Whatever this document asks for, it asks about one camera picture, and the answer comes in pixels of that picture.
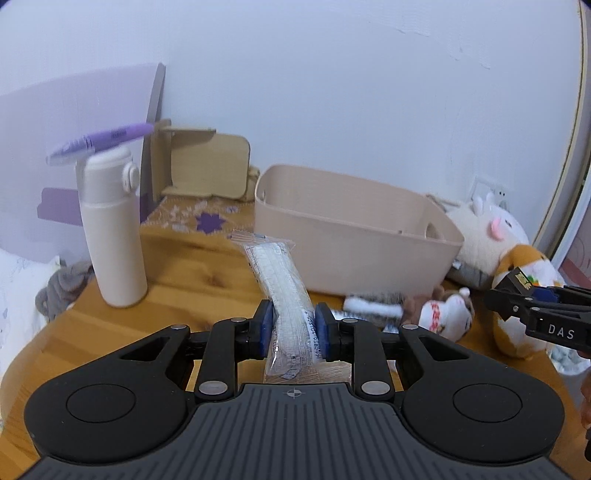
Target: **white water bottle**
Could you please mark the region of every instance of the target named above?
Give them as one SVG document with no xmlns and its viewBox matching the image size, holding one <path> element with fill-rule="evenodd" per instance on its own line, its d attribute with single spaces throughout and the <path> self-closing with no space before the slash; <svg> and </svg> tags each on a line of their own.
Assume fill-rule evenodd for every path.
<svg viewBox="0 0 591 480">
<path fill-rule="evenodd" d="M 127 147 L 76 163 L 82 225 L 96 281 L 113 307 L 138 303 L 148 291 L 135 191 L 139 169 Z"/>
</svg>

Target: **purple panel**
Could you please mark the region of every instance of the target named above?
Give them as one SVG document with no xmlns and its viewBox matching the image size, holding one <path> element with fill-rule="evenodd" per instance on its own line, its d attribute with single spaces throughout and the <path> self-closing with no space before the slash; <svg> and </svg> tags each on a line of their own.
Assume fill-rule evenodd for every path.
<svg viewBox="0 0 591 480">
<path fill-rule="evenodd" d="M 45 188 L 37 206 L 37 218 L 82 226 L 78 190 Z"/>
</svg>

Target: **purple marker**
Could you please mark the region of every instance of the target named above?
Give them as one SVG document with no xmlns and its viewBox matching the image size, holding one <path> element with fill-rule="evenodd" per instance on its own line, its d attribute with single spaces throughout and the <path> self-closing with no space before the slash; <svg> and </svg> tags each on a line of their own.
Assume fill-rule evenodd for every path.
<svg viewBox="0 0 591 480">
<path fill-rule="evenodd" d="M 86 135 L 53 152 L 46 158 L 46 162 L 52 167 L 68 165 L 78 160 L 84 160 L 97 152 L 117 147 L 124 142 L 145 137 L 153 132 L 154 126 L 152 124 L 133 124 Z"/>
</svg>

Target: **white blanket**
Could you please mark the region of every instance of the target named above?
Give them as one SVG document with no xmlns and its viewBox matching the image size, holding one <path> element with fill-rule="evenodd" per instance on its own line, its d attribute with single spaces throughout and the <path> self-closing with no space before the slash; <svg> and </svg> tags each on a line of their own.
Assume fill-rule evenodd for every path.
<svg viewBox="0 0 591 480">
<path fill-rule="evenodd" d="M 35 308 L 35 295 L 59 268 L 59 257 L 42 264 L 0 249 L 0 382 L 14 358 L 47 324 Z"/>
</svg>

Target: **beige plastic basket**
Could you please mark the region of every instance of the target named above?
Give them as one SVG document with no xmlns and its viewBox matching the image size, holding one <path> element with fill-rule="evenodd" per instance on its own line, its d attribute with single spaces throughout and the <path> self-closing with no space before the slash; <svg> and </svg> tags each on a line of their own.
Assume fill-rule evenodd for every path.
<svg viewBox="0 0 591 480">
<path fill-rule="evenodd" d="M 295 243 L 311 291 L 430 293 L 464 237 L 428 198 L 348 175 L 275 165 L 255 188 L 255 232 Z"/>
</svg>

